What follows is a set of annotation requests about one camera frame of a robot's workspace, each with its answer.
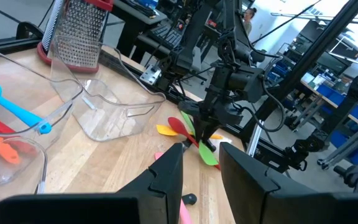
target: box grater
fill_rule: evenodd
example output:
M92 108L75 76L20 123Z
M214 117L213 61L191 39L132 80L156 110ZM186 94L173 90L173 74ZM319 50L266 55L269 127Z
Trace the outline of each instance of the box grater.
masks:
M70 70L98 71L98 57L112 0L56 0L44 37L37 46L40 58L51 64L49 50L57 44L59 56Z

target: colorful plastic utensil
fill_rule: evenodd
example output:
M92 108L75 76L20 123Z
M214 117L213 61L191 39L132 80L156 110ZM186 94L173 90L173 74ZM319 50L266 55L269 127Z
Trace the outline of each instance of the colorful plastic utensil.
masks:
M181 113L181 116L183 117L183 119L185 120L187 126L190 128L191 132L193 132L194 136L196 136L196 130L193 127L193 122L191 122L189 115L183 111L181 111L180 113Z
M166 135L166 136L177 136L178 133L176 133L174 130L172 130L171 127L166 126L166 125L161 125L161 124L157 124L157 131L160 134ZM211 139L223 139L223 136L218 135L218 134L213 134L211 136Z
M183 119L186 121L187 125L190 129L194 130L193 123L191 122L190 117L185 112L180 112L183 116ZM200 154L203 161L209 165L209 166L215 166L219 170L221 170L221 166L219 165L219 162L215 159L214 154L211 152L211 150L206 147L206 145L200 141L200 146L198 148L198 153Z
M156 127L157 127L158 133L160 133L160 134L163 134L166 136L177 136L178 135L178 133L176 131L172 130L171 127L168 127L166 125L157 124Z
M154 154L155 160L159 159L162 156L162 154L163 154L162 152L156 152ZM182 199L180 199L179 215L180 215L180 220L181 220L182 224L192 224L193 223L191 221L189 211L187 210Z
M168 123L178 134L186 136L196 147L199 146L196 140L187 132L185 125L178 118L170 117L168 118Z
M0 137L0 156L11 164L20 164L20 157L9 144L3 143L4 139Z
M209 166L216 166L219 165L219 162L215 159L214 154L211 152L206 145L200 141L200 147L198 148L198 153L200 154L201 158L204 162Z
M13 104L9 100L2 97L2 88L0 87L0 105L5 107L5 109L9 110L15 116L17 116L20 120L22 120L26 125L29 127L39 123L42 121L42 118L38 117L37 115L18 107L17 105ZM47 134L52 130L50 124L43 124L40 128L41 134Z
M9 134L9 133L15 133L15 131L7 126L6 124L0 122L0 133ZM16 140L10 140L9 144L14 146L18 151L28 153L28 154L36 154L36 150L34 146L27 144L22 141L16 141Z

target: clear plastic bowl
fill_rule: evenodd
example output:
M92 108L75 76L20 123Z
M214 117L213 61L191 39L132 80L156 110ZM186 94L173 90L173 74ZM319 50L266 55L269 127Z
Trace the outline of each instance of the clear plastic bowl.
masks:
M83 91L76 80L52 81L2 54L0 54L0 87L5 99L42 118L39 123L29 127L0 105L0 122L13 129L13 133L0 132L0 134L5 134L7 138L15 136L31 139L45 149L60 137L73 109L74 100ZM60 98L55 88L58 88L65 97ZM52 126L52 130L47 134L41 134L40 127L47 123Z
M29 127L0 105L0 200L11 195L41 193L47 166L45 149L60 137L83 89L73 79L51 81L3 54L0 87L5 99L41 118ZM47 123L51 131L41 134L41 127Z
M47 156L40 144L26 138L4 138L1 147L13 148L20 163L13 164L0 156L0 200L17 194L40 194L44 191ZM26 145L27 151L17 149Z
M102 43L88 41L79 42L72 37L55 36L50 48L52 55L51 77L54 80L75 78L84 92L76 102L73 116L84 132L95 141L107 141L123 136L139 134L150 117L165 101L163 93L150 92L135 76L133 80L116 73L99 64L99 70L94 74L84 74L66 70L62 73L60 67L66 62L62 60L59 49L68 45L83 45L84 49L101 48ZM63 90L57 89L64 98Z

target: cable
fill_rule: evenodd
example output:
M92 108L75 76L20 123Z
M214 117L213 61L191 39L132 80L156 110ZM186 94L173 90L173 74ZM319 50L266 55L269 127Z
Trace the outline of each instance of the cable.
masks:
M193 77L195 77L195 76L197 76L197 75L199 75L199 74L201 74L201 73L204 73L204 72L210 70L211 68L213 68L213 67L211 66L211 67L209 67L209 68L207 68L207 69L205 69L205 70L203 70L203 71L201 71L201 72L199 72L199 73L196 73L196 74L194 74L194 75L190 75L189 77L186 77L186 78L182 79L182 81L185 81L185 80L187 80L187 79L189 79L189 78L193 78Z
M245 27L244 23L242 22L241 24L242 24L243 29L245 30L246 27ZM263 53L263 52L261 52L261 51L258 51L258 50L255 49L255 47L251 44L251 41L250 41L249 38L248 38L248 34L245 32L244 35L245 35L245 37L246 37L246 39L247 39L247 42L248 42L249 47L250 47L254 52L256 52L256 53L258 53L258 54L260 54L260 55L266 56L266 57L282 58L281 56L270 55L270 54L266 54L266 53Z
M54 2L55 2L55 0L52 0L52 2L50 3L50 6L49 6L47 12L45 13L45 15L44 15L44 17L42 18L42 20L41 20L40 24L38 25L38 27L40 27L41 24L44 22L44 20L45 20L47 14L48 14L49 10L52 8Z
M234 107L234 109L238 110L238 111L242 111L242 110L247 110L251 115L252 117L256 120L256 123L260 126L260 128L262 128L263 130L265 131L268 131L268 132L276 132L278 130L280 130L283 125L284 125L284 118L285 118L285 110L284 110L284 106L281 104L281 102L276 99L276 97L274 97L272 94L270 94L267 89L266 89L266 84L265 84L265 80L262 80L262 88L264 89L264 91L266 92L266 95L268 95L269 97L271 97L275 102L276 104L278 105L278 107L281 109L281 114L282 114L282 117L281 117L281 122L280 124L277 126L277 128L274 128L274 129L269 129L269 128L266 128L263 124L261 124L259 122L259 119L258 117L256 117L255 113L249 109L248 107L246 106L241 106L239 105L238 103L235 103L234 101L232 101L232 105Z
M177 88L171 83L170 84L170 87L173 89L173 91L175 91L177 94L178 94L178 96L180 96L183 100L185 100L186 98L185 98L185 96L183 96L183 94L180 94L180 92L177 90Z
M254 112L256 112L256 108L255 108L255 106L254 106L253 103L251 103L251 106L252 106L252 109L254 109ZM268 140L269 140L271 143L274 144L272 137L270 137L270 135L269 135L269 132L265 131L265 133L266 133L266 136L267 136ZM292 179L292 177L291 177L290 173L288 172L288 170L285 171L285 175L286 175L288 178Z
M18 20L18 19L16 19L15 17L9 15L8 13L2 12L1 10L0 10L0 14L3 15L3 16L5 16L5 17L7 17L7 18L10 18L11 20L13 20L13 21L15 21L15 22L17 22L17 23L21 23L20 20Z
M117 53L118 53L118 59L119 59L119 64L125 69L125 71L127 73L129 73L129 75L149 94L155 96L155 95L158 95L158 96L161 96L162 98L164 98L163 101L165 101L167 99L167 97L165 96L165 94L161 93L161 92L152 92L150 91L145 85L143 85L143 83L124 65L124 63L122 62L122 58L121 58L121 52L115 48L115 47L112 47L112 46L109 46L108 44L105 44L106 46L108 47L111 47L112 49L114 49Z
M157 50L160 48L160 46L162 45L162 42L165 41L165 39L168 37L169 33L171 32L171 30L173 29L173 27L178 23L182 13L183 13L184 7L180 10L180 12L177 15L176 21L171 25L171 28L169 28L168 32L165 34L164 38L162 40L160 40L160 43L158 43L158 46L153 50L152 54L150 55L149 59L147 59L147 62L145 64L145 67L147 67L147 65L149 64L150 60L152 59L152 57L154 56L154 54L157 52Z
M185 89L184 89L183 86L181 85L181 80L180 80L180 78L178 79L178 84L179 84L181 93L183 94L183 98L186 98Z
M295 15L294 17L292 17L291 19L285 21L284 23L280 24L278 27L274 28L272 31L268 32L267 34L263 35L262 37L259 37L259 39L253 41L252 44L256 44L258 41L262 40L263 38L267 37L268 35L270 35L272 32L276 31L277 29L281 28L282 26L284 26L285 24L291 22L292 20L296 19L298 16L302 15L304 12L306 12L307 10L309 10L310 8L312 8L315 4L321 2L322 0L316 1L314 4L311 4L310 6L308 6L306 9L302 10L301 12L299 12L297 15Z

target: metal frame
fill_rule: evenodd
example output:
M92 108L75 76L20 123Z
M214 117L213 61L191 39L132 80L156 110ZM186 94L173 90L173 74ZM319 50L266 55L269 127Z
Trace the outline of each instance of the metal frame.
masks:
M350 0L338 13L338 15L332 20L332 22L327 26L327 28L323 31L323 33L319 36L319 38L311 45L311 47L305 52L300 61L295 65L291 74L289 74L286 79L284 79L283 86L281 90L277 92L276 97L279 100L283 100L289 92L291 92L295 85L299 83L303 74L307 71L307 69L321 56L321 54L325 51L326 47L334 40L341 31L350 23L350 21L357 15L358 13L358 0ZM21 50L35 48L38 42L41 40L39 38L28 38L22 40L12 40L6 39L0 41L0 52L4 54L9 54ZM101 58L102 64L107 67L113 68L121 72L122 74L126 74L123 68L120 68L118 59L109 55L107 52L102 51ZM135 75L141 76L142 72L138 69L130 66L129 64L124 64L128 67L128 69ZM147 87L151 91L160 91L156 86L147 85ZM178 104L183 100L183 96L176 90L169 89L165 92L167 99L173 103ZM272 113L272 111L276 108L276 104L271 99L268 99L256 112L256 115L262 121L266 120L268 116ZM255 121L250 119L248 123L241 128L240 126L223 126L223 130L235 135L236 137L242 140L243 145L245 146L249 142L249 138L252 135L252 132L255 127ZM262 138L259 139L258 147L260 152L269 154L271 156L271 161L281 161L287 164L288 159L285 157L285 153L278 146L268 142ZM287 167L279 167L278 169L285 171Z
M287 95L293 91L294 87L300 82L303 75L312 66L317 59L327 49L328 45L342 32L343 29L353 20L358 13L358 0L350 0L339 11L336 17L328 24L327 28L323 30L320 36L314 41L309 49L303 54L299 62L293 67L293 70L282 81L280 91L276 92L275 97L283 101ZM268 98L260 106L256 112L256 116L265 121L270 114L277 108L276 102L273 99ZM244 126L240 133L240 138L244 143L249 142L249 138L252 135L253 128L256 122L250 119Z
M277 12L271 12L270 15L272 16L283 16L283 17L294 17L296 14L283 14L283 13L277 13ZM310 14L302 14L298 16L299 19L314 19L317 21L326 21L331 22L333 20L333 16L315 16ZM358 24L358 17L353 18L353 20L350 22L351 24Z

